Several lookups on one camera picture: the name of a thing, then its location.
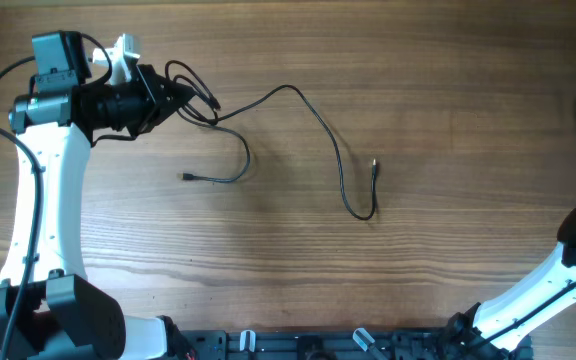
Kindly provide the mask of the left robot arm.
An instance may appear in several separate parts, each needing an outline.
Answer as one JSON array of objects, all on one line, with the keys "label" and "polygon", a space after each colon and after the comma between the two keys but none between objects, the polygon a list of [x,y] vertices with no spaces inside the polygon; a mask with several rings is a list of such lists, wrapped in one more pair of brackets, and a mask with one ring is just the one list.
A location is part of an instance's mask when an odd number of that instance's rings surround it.
[{"label": "left robot arm", "polygon": [[92,148],[132,141],[193,97],[193,90],[140,63],[124,34],[87,53],[89,36],[56,31],[32,39],[37,71],[9,113],[18,152],[11,245],[0,271],[4,359],[194,359],[166,316],[127,316],[92,285],[81,250],[81,205]]}]

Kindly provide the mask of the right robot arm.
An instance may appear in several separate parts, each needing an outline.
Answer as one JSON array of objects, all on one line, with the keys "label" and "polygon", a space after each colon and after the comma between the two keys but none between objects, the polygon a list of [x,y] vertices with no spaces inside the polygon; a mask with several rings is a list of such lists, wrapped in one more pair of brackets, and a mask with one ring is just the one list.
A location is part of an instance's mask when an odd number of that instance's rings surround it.
[{"label": "right robot arm", "polygon": [[508,359],[532,330],[575,303],[576,207],[541,264],[503,294],[450,319],[439,341],[442,356]]}]

